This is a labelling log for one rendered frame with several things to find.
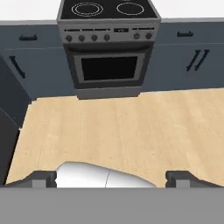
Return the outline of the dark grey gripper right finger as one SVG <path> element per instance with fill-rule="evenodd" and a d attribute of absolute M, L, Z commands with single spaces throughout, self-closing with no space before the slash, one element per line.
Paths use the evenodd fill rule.
<path fill-rule="evenodd" d="M 212 182 L 196 178 L 189 171 L 166 171 L 166 187 L 173 188 L 194 188 L 194 187 L 219 187 Z"/>

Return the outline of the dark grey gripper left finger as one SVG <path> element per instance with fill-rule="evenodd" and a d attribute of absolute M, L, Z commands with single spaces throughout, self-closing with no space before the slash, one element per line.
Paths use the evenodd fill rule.
<path fill-rule="evenodd" d="M 56 188 L 56 171 L 33 171 L 27 177 L 11 182 L 5 187 Z"/>

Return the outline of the white rounded object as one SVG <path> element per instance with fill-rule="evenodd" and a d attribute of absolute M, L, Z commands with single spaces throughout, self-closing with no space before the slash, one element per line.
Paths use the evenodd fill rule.
<path fill-rule="evenodd" d="M 56 172 L 58 188 L 156 188 L 133 174 L 84 162 L 65 162 Z"/>

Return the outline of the grey stove with oven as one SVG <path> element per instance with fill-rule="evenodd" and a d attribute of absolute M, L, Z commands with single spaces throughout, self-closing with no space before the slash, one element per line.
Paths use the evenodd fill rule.
<path fill-rule="evenodd" d="M 77 97 L 139 96 L 160 22 L 151 0 L 61 0 L 57 24 Z"/>

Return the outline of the dark blue-grey cupboard run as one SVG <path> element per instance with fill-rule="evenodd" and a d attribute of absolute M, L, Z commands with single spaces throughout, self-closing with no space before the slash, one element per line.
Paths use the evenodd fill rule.
<path fill-rule="evenodd" d="M 142 90 L 224 88 L 224 19 L 162 21 Z"/>
<path fill-rule="evenodd" d="M 0 55 L 0 186 L 6 183 L 31 99 Z"/>
<path fill-rule="evenodd" d="M 0 22 L 0 53 L 32 99 L 76 95 L 56 24 Z"/>

